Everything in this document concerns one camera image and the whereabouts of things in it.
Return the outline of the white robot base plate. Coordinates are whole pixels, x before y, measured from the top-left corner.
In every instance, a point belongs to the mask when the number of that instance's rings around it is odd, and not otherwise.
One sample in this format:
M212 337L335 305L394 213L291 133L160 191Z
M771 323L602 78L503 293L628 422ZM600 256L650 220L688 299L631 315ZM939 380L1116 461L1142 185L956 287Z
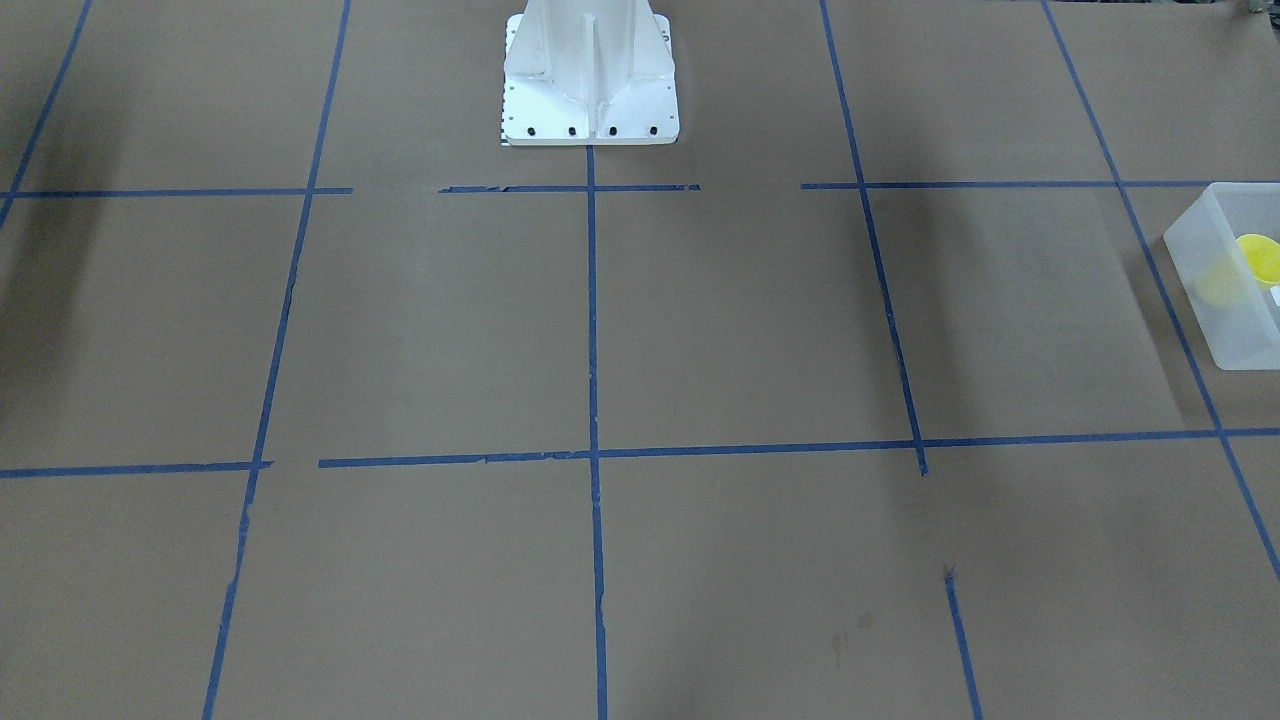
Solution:
M681 132L672 27L649 1L529 1L506 20L504 146L648 146Z

